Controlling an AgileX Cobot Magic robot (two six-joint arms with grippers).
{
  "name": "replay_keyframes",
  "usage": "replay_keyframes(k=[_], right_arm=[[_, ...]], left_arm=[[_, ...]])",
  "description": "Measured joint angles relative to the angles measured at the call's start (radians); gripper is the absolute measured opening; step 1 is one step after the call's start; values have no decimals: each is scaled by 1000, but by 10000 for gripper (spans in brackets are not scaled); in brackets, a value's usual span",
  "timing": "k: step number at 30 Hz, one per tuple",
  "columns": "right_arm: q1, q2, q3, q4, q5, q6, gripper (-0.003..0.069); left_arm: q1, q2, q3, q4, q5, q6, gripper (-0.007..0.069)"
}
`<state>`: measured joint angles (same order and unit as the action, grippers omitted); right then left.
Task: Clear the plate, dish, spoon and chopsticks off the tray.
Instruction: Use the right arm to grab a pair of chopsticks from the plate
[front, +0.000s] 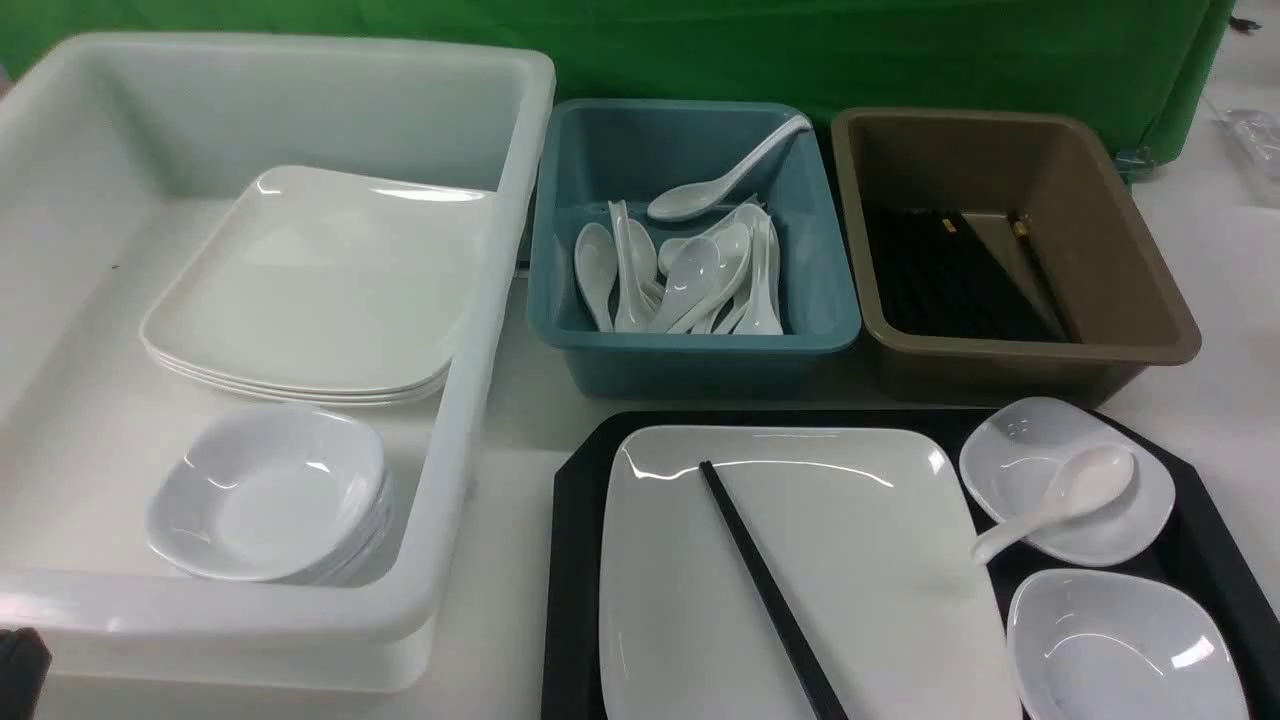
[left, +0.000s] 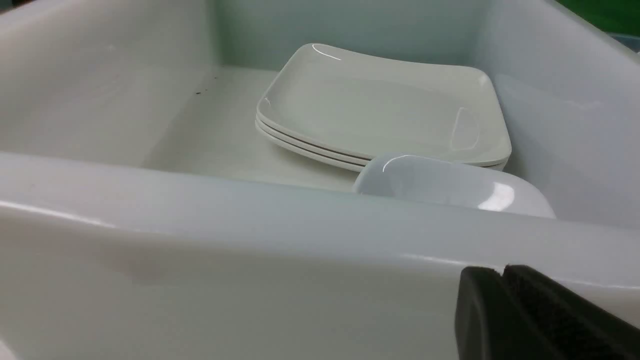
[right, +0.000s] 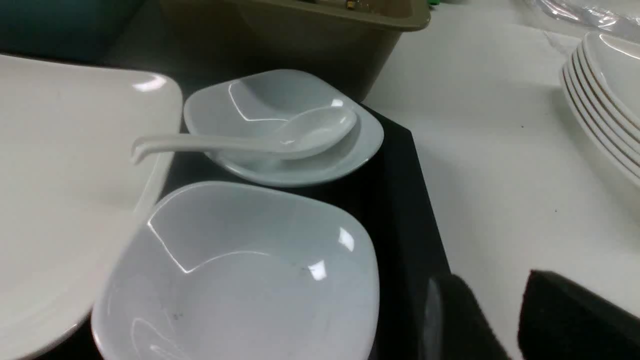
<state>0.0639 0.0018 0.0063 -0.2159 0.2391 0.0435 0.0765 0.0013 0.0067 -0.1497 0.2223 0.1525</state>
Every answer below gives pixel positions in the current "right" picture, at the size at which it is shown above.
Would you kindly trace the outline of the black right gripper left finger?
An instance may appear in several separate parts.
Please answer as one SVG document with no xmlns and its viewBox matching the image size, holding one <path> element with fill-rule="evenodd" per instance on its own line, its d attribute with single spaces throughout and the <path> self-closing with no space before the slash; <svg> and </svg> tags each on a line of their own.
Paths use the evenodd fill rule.
<svg viewBox="0 0 640 360">
<path fill-rule="evenodd" d="M 473 290 L 455 274 L 431 276 L 423 310 L 424 360 L 509 360 Z"/>
</svg>

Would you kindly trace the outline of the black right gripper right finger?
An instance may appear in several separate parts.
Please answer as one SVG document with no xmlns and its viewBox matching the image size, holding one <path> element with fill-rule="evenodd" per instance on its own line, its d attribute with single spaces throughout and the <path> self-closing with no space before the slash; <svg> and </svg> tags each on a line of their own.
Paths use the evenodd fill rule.
<svg viewBox="0 0 640 360">
<path fill-rule="evenodd" d="M 525 360 L 637 360 L 639 318 L 556 272 L 533 269 L 519 312 Z"/>
</svg>

